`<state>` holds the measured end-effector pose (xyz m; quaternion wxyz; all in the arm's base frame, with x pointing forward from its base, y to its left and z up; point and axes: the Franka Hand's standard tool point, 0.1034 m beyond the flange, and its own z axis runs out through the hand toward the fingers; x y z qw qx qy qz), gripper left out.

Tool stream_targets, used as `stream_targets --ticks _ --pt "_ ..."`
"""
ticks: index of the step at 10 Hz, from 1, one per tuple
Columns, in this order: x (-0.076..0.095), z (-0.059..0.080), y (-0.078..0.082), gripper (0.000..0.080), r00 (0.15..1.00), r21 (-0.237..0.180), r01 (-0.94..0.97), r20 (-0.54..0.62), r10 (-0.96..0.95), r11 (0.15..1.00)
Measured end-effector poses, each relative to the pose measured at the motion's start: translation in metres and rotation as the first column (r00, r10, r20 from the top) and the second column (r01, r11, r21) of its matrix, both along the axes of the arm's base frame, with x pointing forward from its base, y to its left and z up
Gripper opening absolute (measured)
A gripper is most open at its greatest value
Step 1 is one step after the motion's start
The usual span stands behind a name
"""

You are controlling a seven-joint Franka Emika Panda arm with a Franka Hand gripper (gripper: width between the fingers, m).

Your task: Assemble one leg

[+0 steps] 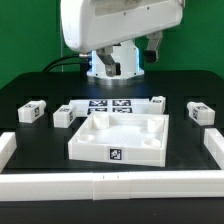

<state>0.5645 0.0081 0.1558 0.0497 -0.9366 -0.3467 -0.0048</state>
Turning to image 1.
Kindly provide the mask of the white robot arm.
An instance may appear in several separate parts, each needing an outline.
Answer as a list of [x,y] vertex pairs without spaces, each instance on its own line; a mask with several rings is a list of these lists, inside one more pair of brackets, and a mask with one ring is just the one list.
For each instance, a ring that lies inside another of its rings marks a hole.
[[180,24],[184,7],[185,0],[61,0],[64,40],[89,58],[88,81],[124,85],[144,75],[135,40],[148,39],[143,56],[156,62],[163,31]]

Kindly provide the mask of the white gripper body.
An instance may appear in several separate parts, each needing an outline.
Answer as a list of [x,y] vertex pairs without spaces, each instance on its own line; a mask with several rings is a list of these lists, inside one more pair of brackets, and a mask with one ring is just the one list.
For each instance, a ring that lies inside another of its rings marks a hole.
[[61,0],[66,45],[87,53],[180,24],[184,0]]

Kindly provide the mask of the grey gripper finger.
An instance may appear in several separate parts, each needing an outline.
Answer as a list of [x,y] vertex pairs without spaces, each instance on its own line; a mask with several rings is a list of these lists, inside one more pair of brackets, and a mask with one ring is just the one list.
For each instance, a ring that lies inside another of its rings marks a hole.
[[147,63],[155,63],[159,59],[159,48],[163,39],[163,32],[157,31],[147,35],[148,45],[144,51],[144,59]]
[[115,62],[112,57],[112,46],[100,48],[96,51],[96,53],[105,66],[105,75],[107,77],[114,77],[120,75],[120,64],[118,62]]

